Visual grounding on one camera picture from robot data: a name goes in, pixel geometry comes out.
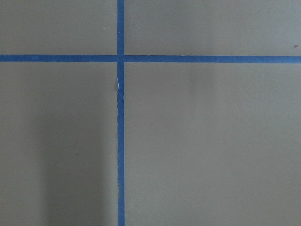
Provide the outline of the blue tape line crosswise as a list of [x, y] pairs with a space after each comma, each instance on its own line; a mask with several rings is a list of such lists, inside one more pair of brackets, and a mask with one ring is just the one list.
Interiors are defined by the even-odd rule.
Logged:
[[204, 55], [1, 55], [2, 62], [117, 62], [126, 63], [275, 63], [299, 64], [300, 56], [204, 56]]

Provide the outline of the blue tape line lengthwise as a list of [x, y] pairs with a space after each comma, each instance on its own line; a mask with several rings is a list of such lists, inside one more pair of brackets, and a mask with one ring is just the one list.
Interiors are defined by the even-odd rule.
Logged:
[[124, 149], [124, 1], [117, 1], [117, 174], [118, 226], [125, 225], [125, 149]]

